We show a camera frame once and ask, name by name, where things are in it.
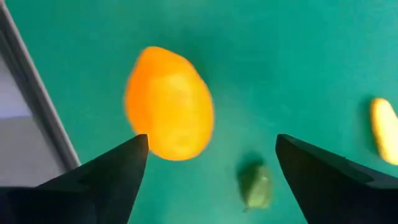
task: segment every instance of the orange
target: orange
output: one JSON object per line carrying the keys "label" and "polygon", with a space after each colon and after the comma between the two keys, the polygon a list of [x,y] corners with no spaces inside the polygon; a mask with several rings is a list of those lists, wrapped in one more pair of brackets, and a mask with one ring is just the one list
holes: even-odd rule
{"label": "orange", "polygon": [[191,159],[210,141],[214,126],[211,95],[182,56],[160,47],[143,50],[124,100],[135,132],[147,134],[150,150],[163,159]]}

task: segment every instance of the green tabletop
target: green tabletop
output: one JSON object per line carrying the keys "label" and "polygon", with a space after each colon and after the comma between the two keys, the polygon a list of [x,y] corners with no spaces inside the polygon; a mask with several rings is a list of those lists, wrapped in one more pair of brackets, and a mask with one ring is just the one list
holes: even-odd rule
{"label": "green tabletop", "polygon": [[[216,123],[197,158],[149,156],[131,223],[305,223],[275,155],[286,133],[398,176],[376,153],[369,100],[398,109],[398,2],[388,0],[9,0],[82,160],[133,137],[123,110],[139,52],[188,58]],[[274,200],[243,213],[236,172],[261,156]]]}

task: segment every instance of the yellow fruit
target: yellow fruit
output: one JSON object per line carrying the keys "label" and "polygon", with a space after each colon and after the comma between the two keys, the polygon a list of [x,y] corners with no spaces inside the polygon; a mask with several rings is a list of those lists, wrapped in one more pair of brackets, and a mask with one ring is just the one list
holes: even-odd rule
{"label": "yellow fruit", "polygon": [[213,103],[205,82],[184,57],[148,47],[129,78],[125,107],[137,134],[161,158],[181,161],[199,155],[213,131]]}
{"label": "yellow fruit", "polygon": [[391,104],[382,98],[374,99],[371,120],[381,157],[390,164],[398,165],[398,118]]}

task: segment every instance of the gray floor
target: gray floor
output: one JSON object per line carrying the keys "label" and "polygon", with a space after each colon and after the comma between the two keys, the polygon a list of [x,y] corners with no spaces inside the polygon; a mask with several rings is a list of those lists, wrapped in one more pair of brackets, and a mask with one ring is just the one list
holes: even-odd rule
{"label": "gray floor", "polygon": [[0,56],[0,187],[36,186],[62,174]]}

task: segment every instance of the green fruit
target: green fruit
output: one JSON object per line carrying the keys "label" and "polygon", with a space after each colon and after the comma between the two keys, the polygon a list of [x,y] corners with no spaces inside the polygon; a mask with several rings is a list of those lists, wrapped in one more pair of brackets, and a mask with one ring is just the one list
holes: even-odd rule
{"label": "green fruit", "polygon": [[247,166],[239,176],[239,186],[246,210],[269,206],[272,186],[269,169],[264,164]]}

